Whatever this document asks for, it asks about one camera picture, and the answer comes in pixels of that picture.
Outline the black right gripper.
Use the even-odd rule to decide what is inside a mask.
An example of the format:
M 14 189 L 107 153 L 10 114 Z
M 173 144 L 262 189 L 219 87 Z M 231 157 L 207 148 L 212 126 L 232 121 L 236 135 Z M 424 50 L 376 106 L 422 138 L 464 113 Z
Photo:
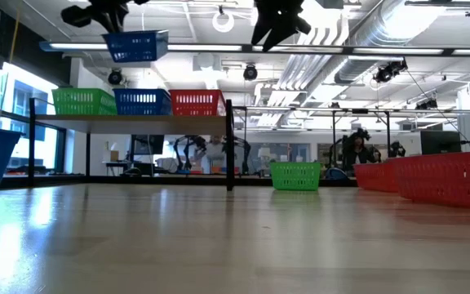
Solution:
M 268 52 L 295 33 L 308 34 L 312 26 L 300 16 L 304 0 L 259 0 L 259 19 L 251 44 L 256 45 L 267 33 L 262 52 Z

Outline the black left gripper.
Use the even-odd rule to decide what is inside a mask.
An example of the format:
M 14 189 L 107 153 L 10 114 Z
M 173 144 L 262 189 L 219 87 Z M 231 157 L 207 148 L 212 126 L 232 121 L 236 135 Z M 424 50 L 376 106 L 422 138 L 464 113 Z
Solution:
M 60 13 L 63 22 L 74 27 L 88 26 L 92 21 L 98 22 L 108 33 L 121 33 L 124 20 L 129 13 L 127 3 L 143 5 L 149 0 L 88 0 L 90 5 L 82 8 L 72 5 Z

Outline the green plastic slotted basket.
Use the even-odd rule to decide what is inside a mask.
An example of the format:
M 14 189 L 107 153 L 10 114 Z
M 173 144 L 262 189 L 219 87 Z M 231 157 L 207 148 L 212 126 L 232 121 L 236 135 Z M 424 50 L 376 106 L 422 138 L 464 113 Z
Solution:
M 273 188 L 277 190 L 315 191 L 321 177 L 320 163 L 270 163 Z
M 117 115 L 116 101 L 98 88 L 58 88 L 52 91 L 57 115 Z

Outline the red plastic slotted basket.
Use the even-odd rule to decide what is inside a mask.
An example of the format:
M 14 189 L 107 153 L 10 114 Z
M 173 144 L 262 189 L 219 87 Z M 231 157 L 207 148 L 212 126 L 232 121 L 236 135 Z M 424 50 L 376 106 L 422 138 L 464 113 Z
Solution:
M 170 90 L 175 116 L 224 116 L 226 101 L 221 90 Z
M 401 197 L 470 208 L 470 152 L 395 158 L 392 165 Z
M 361 163 L 355 164 L 353 167 L 360 188 L 388 193 L 398 192 L 395 167 L 391 161 Z

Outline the wooden shelf with black legs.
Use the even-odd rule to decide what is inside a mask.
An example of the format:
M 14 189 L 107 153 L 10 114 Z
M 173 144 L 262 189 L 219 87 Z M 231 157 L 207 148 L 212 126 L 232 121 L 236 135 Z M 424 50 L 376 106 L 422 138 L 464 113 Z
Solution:
M 109 116 L 36 114 L 30 110 L 29 126 L 72 130 L 86 135 L 85 172 L 91 176 L 91 136 L 98 135 L 225 135 L 228 183 L 235 179 L 233 103 L 226 101 L 224 116 Z

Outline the overhead light bar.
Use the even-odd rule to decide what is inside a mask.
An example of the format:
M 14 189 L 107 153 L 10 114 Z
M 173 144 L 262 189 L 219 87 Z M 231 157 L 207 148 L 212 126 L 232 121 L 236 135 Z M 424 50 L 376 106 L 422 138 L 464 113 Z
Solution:
M 247 44 L 169 44 L 168 52 L 212 52 L 275 55 L 333 55 L 333 56 L 416 56 L 416 57 L 452 57 L 470 58 L 470 47 L 350 47 L 350 46 L 301 46 L 277 45 L 264 52 L 262 46 Z

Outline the black computer monitor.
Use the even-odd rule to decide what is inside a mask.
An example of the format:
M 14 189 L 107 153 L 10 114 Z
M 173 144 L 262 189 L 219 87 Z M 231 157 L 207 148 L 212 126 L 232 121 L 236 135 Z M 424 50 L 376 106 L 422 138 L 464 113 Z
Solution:
M 421 131 L 423 155 L 461 152 L 460 134 L 457 131 Z
M 133 135 L 134 155 L 163 154 L 164 135 Z

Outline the person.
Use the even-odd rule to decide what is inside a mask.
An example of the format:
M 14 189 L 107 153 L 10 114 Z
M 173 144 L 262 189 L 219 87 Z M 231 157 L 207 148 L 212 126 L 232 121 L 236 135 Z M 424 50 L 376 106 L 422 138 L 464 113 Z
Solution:
M 358 128 L 343 142 L 343 170 L 353 172 L 356 164 L 373 163 L 373 153 L 365 147 L 365 141 L 370 139 L 368 131 Z
M 206 157 L 211 174 L 221 172 L 224 167 L 225 154 L 223 147 L 223 139 L 221 136 L 210 136 L 210 140 L 206 146 Z

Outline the blue rounded object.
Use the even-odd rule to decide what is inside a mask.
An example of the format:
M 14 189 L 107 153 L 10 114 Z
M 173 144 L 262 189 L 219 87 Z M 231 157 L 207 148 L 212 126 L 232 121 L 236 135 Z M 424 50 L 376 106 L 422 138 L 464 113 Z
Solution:
M 348 175 L 345 171 L 337 167 L 330 167 L 325 173 L 326 180 L 348 180 Z

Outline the black track light fixture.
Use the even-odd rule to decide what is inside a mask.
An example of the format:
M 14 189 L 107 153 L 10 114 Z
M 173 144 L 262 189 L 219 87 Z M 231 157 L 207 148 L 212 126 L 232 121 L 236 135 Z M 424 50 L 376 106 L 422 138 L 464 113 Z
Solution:
M 467 7 L 469 11 L 465 16 L 470 17 L 470 0 L 406 0 L 404 4 L 413 7 Z

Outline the silver ventilation duct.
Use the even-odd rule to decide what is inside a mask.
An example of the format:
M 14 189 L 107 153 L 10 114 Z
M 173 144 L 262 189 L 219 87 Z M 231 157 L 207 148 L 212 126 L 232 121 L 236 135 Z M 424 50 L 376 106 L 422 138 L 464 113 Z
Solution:
M 407 6 L 406 1 L 383 0 L 372 15 L 346 40 L 350 47 L 404 47 L 427 30 L 445 11 L 444 7 Z M 349 84 L 376 64 L 373 60 L 350 60 L 334 56 L 336 83 Z

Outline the black metal frame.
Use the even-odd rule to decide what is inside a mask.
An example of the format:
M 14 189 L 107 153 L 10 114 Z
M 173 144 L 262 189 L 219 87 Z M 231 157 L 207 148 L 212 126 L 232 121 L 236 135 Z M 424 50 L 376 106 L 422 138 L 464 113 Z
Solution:
M 242 138 L 264 145 L 301 144 L 304 151 L 287 150 L 284 154 L 261 153 L 262 165 L 272 159 L 287 159 L 296 162 L 303 159 L 313 162 L 322 159 L 318 153 L 320 144 L 341 143 L 343 136 L 350 136 L 359 129 L 366 131 L 370 144 L 389 146 L 400 133 L 411 133 L 447 126 L 459 133 L 461 140 L 470 149 L 470 109 L 337 109 L 233 106 L 226 111 L 231 116 L 233 131 L 242 133 Z

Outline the black aluminium rail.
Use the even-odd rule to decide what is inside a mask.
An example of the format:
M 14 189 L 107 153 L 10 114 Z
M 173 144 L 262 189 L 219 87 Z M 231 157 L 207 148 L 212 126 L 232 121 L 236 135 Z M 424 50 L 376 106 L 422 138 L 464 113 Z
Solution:
M 272 186 L 271 179 L 242 177 L 230 183 L 225 176 L 179 176 L 159 177 L 120 177 L 120 176 L 35 176 L 32 183 L 25 176 L 8 176 L 1 180 L 0 189 L 26 189 L 76 184 L 113 184 L 113 185 L 210 185 L 210 186 Z

